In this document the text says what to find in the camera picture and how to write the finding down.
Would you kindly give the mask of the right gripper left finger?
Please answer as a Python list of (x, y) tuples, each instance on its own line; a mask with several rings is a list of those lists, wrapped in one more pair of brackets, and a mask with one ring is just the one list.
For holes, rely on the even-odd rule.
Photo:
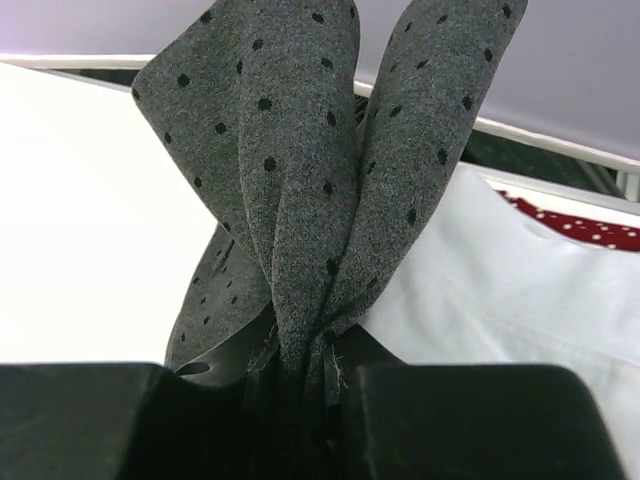
[(260, 319), (177, 370), (152, 363), (1, 369), (5, 479), (252, 479), (261, 432), (245, 399), (272, 347)]

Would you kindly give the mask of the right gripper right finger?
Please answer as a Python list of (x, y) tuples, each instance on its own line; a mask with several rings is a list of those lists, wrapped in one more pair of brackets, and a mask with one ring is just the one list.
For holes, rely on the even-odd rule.
[(361, 327), (325, 351), (344, 479), (623, 479), (590, 390), (556, 365), (400, 361)]

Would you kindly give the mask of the red polka dot skirt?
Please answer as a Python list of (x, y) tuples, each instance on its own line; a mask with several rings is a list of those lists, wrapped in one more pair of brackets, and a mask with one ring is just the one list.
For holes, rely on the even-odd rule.
[(637, 227), (563, 214), (537, 207), (524, 198), (512, 196), (504, 190), (498, 190), (498, 193), (525, 215), (565, 237), (610, 250), (639, 252), (639, 229)]

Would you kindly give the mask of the white skirt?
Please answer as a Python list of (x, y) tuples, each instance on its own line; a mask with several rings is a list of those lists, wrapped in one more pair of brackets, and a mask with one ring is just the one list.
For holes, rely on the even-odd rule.
[(639, 475), (639, 252), (578, 242), (498, 190), (637, 227), (636, 204), (562, 201), (458, 167), (362, 326), (409, 364), (551, 363), (591, 389), (627, 474)]

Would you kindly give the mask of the dark grey dotted skirt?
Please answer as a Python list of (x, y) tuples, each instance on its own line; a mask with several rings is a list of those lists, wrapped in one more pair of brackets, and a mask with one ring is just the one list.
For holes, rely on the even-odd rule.
[(352, 1), (218, 1), (138, 108), (277, 315), (288, 375), (380, 294), (434, 212), (527, 5), (414, 1), (363, 117)]

